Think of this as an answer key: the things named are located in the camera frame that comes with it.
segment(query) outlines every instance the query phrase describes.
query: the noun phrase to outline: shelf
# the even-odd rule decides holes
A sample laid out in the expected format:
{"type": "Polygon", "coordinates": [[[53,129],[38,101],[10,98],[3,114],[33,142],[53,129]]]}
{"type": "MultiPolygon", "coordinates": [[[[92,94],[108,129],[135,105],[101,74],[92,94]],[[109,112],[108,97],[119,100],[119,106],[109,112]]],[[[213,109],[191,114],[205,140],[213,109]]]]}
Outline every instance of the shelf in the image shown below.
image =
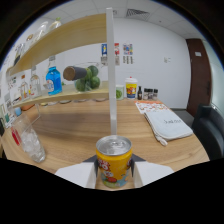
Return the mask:
{"type": "Polygon", "coordinates": [[[74,84],[62,86],[62,92],[53,96],[49,96],[47,90],[42,90],[42,96],[29,99],[23,102],[19,102],[13,105],[13,108],[22,107],[30,104],[47,103],[53,101],[62,100],[80,100],[80,99],[96,99],[96,98],[109,98],[108,81],[103,81],[99,89],[91,92],[79,92],[75,91],[74,84]]]}
{"type": "Polygon", "coordinates": [[[106,14],[86,16],[61,25],[32,45],[10,69],[10,76],[31,69],[51,55],[89,44],[105,43],[106,31],[106,14]]]}

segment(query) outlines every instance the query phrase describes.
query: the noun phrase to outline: watermelon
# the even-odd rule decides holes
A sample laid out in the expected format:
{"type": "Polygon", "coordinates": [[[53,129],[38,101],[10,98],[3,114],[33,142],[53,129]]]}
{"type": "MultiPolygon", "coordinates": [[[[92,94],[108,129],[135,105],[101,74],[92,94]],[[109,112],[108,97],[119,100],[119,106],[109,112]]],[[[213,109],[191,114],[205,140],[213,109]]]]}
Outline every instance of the watermelon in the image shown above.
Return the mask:
{"type": "Polygon", "coordinates": [[[84,92],[85,91],[85,78],[82,78],[82,79],[78,79],[76,82],[75,82],[75,87],[78,91],[80,92],[84,92]]]}
{"type": "Polygon", "coordinates": [[[100,86],[100,79],[97,76],[93,76],[90,80],[91,87],[96,89],[100,86]]]}
{"type": "Polygon", "coordinates": [[[92,71],[89,68],[86,68],[86,76],[85,76],[85,81],[90,81],[90,79],[92,78],[92,71]]]}
{"type": "Polygon", "coordinates": [[[96,66],[90,65],[88,68],[91,70],[92,76],[97,76],[98,75],[99,70],[98,70],[98,68],[96,66]]]}

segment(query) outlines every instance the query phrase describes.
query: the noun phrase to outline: door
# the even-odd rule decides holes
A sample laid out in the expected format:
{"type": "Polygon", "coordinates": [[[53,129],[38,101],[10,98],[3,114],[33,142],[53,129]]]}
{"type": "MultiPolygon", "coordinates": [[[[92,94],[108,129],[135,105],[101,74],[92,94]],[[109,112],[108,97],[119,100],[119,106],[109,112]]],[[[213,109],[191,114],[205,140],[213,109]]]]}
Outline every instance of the door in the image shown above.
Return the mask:
{"type": "Polygon", "coordinates": [[[202,41],[200,39],[187,39],[186,41],[191,61],[191,88],[187,112],[194,117],[199,104],[210,104],[211,69],[202,41]]]}

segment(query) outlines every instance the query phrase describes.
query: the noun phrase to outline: can label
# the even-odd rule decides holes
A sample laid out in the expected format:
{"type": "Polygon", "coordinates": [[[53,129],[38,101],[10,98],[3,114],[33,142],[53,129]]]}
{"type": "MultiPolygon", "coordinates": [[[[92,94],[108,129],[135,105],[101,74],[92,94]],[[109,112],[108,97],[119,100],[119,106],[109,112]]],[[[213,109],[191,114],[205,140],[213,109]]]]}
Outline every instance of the can label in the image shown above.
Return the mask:
{"type": "Polygon", "coordinates": [[[126,84],[127,98],[135,98],[137,84],[126,84]]]}
{"type": "Polygon", "coordinates": [[[107,187],[118,188],[125,185],[131,167],[132,149],[119,156],[106,156],[97,151],[101,179],[107,187]]]}

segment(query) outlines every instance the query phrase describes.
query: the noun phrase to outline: yellow can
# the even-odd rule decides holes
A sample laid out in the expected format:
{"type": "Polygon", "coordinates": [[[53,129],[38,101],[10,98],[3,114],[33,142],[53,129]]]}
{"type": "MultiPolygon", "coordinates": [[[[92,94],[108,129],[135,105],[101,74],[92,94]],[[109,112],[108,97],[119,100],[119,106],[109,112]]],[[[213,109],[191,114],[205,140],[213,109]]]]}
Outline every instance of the yellow can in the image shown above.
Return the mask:
{"type": "Polygon", "coordinates": [[[118,135],[101,138],[96,143],[96,155],[101,179],[107,187],[119,188],[128,181],[132,156],[131,141],[118,135]]]}

